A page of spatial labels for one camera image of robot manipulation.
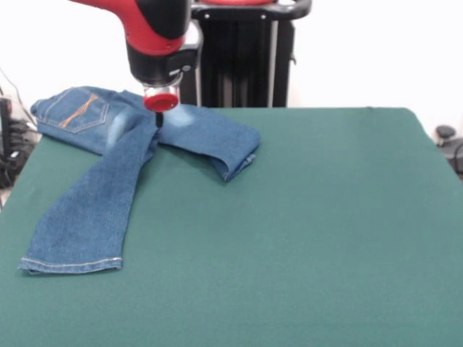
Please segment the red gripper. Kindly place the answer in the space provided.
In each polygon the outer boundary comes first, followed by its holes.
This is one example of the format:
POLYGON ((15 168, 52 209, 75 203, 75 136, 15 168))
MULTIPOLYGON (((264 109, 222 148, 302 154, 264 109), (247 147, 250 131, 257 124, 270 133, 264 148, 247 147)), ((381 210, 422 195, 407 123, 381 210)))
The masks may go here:
POLYGON ((146 95, 143 103, 148 110, 156 112, 156 126, 163 127, 164 114, 178 105, 178 96, 172 93, 159 93, 146 95))

